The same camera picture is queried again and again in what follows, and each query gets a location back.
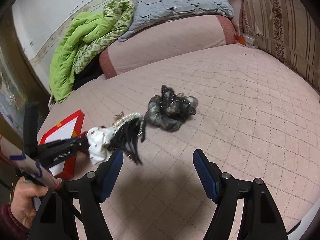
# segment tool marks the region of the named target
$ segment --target white cloth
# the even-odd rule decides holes
[[[51,111],[51,109],[53,108],[53,106],[54,106],[53,94],[50,92],[50,99],[49,99],[49,103],[48,103],[49,111]]]
[[[87,133],[90,161],[93,165],[106,162],[112,152],[108,151],[104,146],[110,143],[110,140],[116,133],[116,128],[93,127]]]

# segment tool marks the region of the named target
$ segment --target purple marking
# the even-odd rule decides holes
[[[25,154],[23,153],[22,155],[11,155],[9,157],[10,161],[23,161],[25,160],[27,157],[25,156]]]
[[[34,173],[34,175],[35,175],[35,177],[36,178],[42,178],[42,170],[41,170],[41,167],[40,167],[40,163],[36,163],[36,167],[38,168],[38,170],[39,170],[39,174],[35,174]]]

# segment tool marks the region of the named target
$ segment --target hand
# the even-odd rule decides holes
[[[26,228],[31,228],[32,221],[37,213],[33,206],[32,197],[43,197],[47,191],[47,187],[25,183],[24,177],[18,180],[11,203],[11,212],[16,220]]]

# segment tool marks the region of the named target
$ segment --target dark cloth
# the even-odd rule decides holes
[[[87,82],[94,80],[103,74],[99,63],[99,56],[95,56],[91,62],[79,74],[75,74],[75,82],[73,83],[72,90],[77,90]]]
[[[0,206],[0,239],[27,240],[29,229],[12,215],[10,205]]]

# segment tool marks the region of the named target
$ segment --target blue gripper pad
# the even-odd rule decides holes
[[[208,170],[206,165],[210,165],[208,159],[202,153],[202,157],[198,150],[193,152],[193,165],[196,168],[201,184],[204,188],[207,197],[212,199],[214,202],[218,200],[218,193],[216,182],[213,179],[210,171]]]
[[[120,149],[116,149],[109,160],[107,161],[107,173],[102,182],[102,191],[100,194],[100,203],[103,203],[106,198],[110,197],[116,180],[120,173],[123,164],[123,153]]]

